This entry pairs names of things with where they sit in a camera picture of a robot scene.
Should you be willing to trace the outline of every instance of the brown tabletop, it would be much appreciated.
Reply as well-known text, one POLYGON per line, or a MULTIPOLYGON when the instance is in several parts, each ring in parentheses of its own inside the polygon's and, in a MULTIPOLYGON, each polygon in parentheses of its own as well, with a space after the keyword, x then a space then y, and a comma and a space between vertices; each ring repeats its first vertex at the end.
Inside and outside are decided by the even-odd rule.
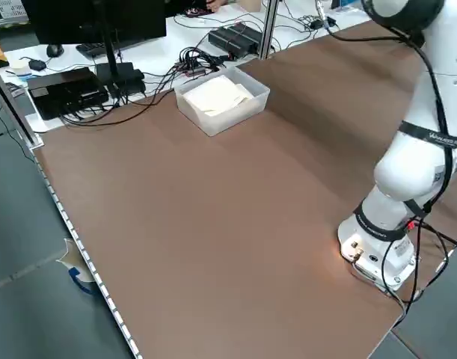
MULTIPOLYGON (((419 61, 325 37, 243 68, 272 89, 267 109, 214 138, 170 95, 123 125, 52 131, 36 155, 144 358, 365 358, 400 310, 352 276, 336 230, 419 61)), ((456 187, 430 219, 454 237, 456 187)), ((425 279, 441 257, 426 239, 425 279)))

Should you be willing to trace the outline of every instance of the plastic box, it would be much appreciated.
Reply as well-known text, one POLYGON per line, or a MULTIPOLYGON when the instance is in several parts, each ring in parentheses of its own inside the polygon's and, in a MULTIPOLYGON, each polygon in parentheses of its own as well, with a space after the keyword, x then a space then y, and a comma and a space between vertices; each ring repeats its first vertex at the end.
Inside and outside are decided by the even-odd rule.
POLYGON ((263 111, 270 89, 241 71, 238 67, 230 67, 175 87, 175 94, 177 95, 178 109, 208 136, 214 136, 263 111), (245 100, 235 108, 217 116, 208 116, 197 108, 192 107, 183 97, 183 94, 189 92, 192 88, 221 75, 225 75, 235 84, 245 86, 254 98, 245 100))

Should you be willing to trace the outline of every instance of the workbench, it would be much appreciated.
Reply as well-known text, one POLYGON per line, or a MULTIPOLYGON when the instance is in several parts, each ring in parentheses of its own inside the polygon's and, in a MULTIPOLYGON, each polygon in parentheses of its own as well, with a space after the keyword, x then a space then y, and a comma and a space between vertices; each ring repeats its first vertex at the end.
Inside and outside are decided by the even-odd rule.
MULTIPOLYGON (((336 231, 420 61, 323 37, 241 68, 271 88, 261 114, 209 138, 169 94, 123 125, 55 129, 34 151, 46 183, 138 358, 366 358, 400 309, 354 276, 336 231)), ((428 222, 457 238, 457 181, 428 222)), ((424 236, 422 283, 443 258, 424 236)))
MULTIPOLYGON (((290 0, 289 9, 295 18, 306 15, 316 14, 313 1, 290 0)), ((285 49, 288 45, 295 46, 298 43, 311 40, 313 37, 321 37, 326 34, 325 30, 319 30, 312 34, 304 32, 300 22, 289 18, 289 13, 285 4, 281 4, 278 8, 277 28, 275 28, 273 47, 275 51, 285 49)), ((338 26, 340 28, 348 28, 365 22, 369 17, 359 10, 352 9, 337 14, 338 26)), ((145 72, 146 92, 150 95, 160 82, 159 76, 151 76, 149 73, 163 75, 178 61, 180 52, 189 46, 196 46, 200 43, 200 49, 207 51, 211 55, 226 55, 227 53, 218 49, 208 42, 206 36, 208 32, 214 28, 223 25, 232 25, 236 22, 244 22, 251 28, 262 31, 263 21, 265 19, 264 12, 249 13, 237 4, 229 4, 220 8, 217 13, 203 16, 203 18, 189 19, 184 16, 175 16, 167 18, 167 36, 158 39, 144 41, 142 43, 130 46, 122 50, 123 60, 132 62, 134 67, 142 72, 145 72)), ((17 49, 6 52, 5 55, 9 62, 18 61, 20 58, 34 58, 43 61, 48 61, 47 70, 44 70, 38 75, 48 75, 60 71, 73 70, 80 67, 89 67, 94 71, 94 64, 107 62, 106 56, 101 56, 95 61, 88 60, 80 52, 76 50, 77 44, 64 45, 64 53, 59 58, 50 59, 46 55, 46 45, 32 46, 24 49, 17 49)), ((226 66, 236 66, 253 59, 255 56, 249 55, 246 58, 238 61, 226 62, 226 66)), ((7 68, 0 69, 0 75, 4 82, 13 82, 16 85, 26 86, 26 82, 19 80, 16 76, 7 73, 7 68)), ((186 76, 180 76, 173 82, 172 87, 181 85, 188 81, 186 76)), ((143 98, 141 94, 130 97, 130 100, 135 101, 143 98)), ((51 129, 63 126, 60 119, 42 120, 38 115, 27 117, 27 121, 35 132, 47 132, 51 129)))

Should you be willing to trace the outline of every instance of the stack of paper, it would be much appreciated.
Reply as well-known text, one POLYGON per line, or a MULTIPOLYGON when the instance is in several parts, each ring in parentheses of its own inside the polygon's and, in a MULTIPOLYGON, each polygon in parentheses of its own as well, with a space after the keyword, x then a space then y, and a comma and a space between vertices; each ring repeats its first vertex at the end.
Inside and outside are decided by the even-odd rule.
POLYGON ((183 95, 192 106, 209 116, 226 112, 253 95, 241 84, 234 84, 225 75, 204 82, 183 95))

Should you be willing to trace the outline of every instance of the keyboard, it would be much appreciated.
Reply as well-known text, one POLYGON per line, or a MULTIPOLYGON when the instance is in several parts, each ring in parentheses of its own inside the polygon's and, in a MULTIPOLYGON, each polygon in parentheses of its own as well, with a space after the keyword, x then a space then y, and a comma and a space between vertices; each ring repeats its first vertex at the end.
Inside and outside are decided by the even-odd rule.
MULTIPOLYGON (((118 49, 123 49, 132 45, 136 45, 137 43, 140 43, 140 41, 120 41, 119 43, 114 43, 114 50, 116 51, 118 49)), ((82 45, 77 45, 76 49, 78 52, 89 59, 105 55, 104 43, 83 43, 82 45)))

